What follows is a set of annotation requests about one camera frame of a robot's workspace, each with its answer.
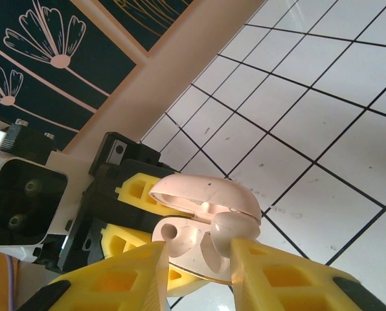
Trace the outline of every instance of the white flower drawing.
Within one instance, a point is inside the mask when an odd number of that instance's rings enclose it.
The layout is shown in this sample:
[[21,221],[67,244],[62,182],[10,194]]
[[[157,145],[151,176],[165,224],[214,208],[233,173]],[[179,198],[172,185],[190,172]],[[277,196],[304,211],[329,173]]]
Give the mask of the white flower drawing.
[[16,105],[16,97],[20,92],[20,89],[23,84],[23,74],[17,72],[16,70],[11,70],[10,76],[7,77],[5,71],[0,67],[0,104],[4,106],[12,106],[21,111],[24,111],[34,117],[37,117],[43,121],[49,122],[66,130],[78,133],[79,131],[75,128],[70,128],[69,126],[54,122],[52,120],[36,115],[35,113],[22,108],[21,106]]
[[41,6],[38,0],[32,0],[32,4],[33,9],[19,16],[24,33],[7,28],[3,43],[9,49],[29,58],[65,69],[93,89],[110,96],[68,67],[84,37],[86,24],[72,16],[65,25],[57,8]]

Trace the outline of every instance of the white earbud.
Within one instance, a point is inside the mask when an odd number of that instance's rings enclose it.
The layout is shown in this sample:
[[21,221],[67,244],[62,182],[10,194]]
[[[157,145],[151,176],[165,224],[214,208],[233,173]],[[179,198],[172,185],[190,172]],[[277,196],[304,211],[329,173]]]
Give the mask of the white earbud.
[[226,258],[231,256],[234,238],[254,240],[260,234],[256,220],[244,213],[218,213],[210,223],[210,237],[216,250]]

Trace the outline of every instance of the beige wall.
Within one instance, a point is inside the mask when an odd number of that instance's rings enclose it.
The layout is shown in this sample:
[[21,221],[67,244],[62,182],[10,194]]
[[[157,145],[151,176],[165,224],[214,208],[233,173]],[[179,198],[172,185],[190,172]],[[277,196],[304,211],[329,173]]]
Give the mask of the beige wall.
[[106,132],[138,141],[264,0],[196,0],[149,57],[94,2],[73,2],[137,62],[136,69],[65,150],[93,159]]

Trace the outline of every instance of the earbud case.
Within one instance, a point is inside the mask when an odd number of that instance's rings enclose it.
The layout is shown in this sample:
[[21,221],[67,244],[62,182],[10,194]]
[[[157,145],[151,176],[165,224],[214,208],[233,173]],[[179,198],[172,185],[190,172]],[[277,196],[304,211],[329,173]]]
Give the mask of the earbud case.
[[214,247],[210,223],[216,214],[230,212],[249,215],[260,225],[261,212],[252,192],[228,179],[173,174],[156,183],[149,194],[165,206],[192,214],[167,216],[153,231],[152,241],[166,241],[170,263],[206,280],[231,284],[230,260]]

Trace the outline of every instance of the pink plastic object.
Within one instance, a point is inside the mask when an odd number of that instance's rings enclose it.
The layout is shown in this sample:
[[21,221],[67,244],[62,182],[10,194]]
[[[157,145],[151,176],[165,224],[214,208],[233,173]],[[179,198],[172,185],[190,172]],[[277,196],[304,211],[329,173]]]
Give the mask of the pink plastic object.
[[255,239],[261,212],[252,192],[228,179],[174,174],[150,191],[158,202],[194,215],[168,216],[155,227],[152,240],[167,243],[170,263],[223,284],[231,283],[232,238]]

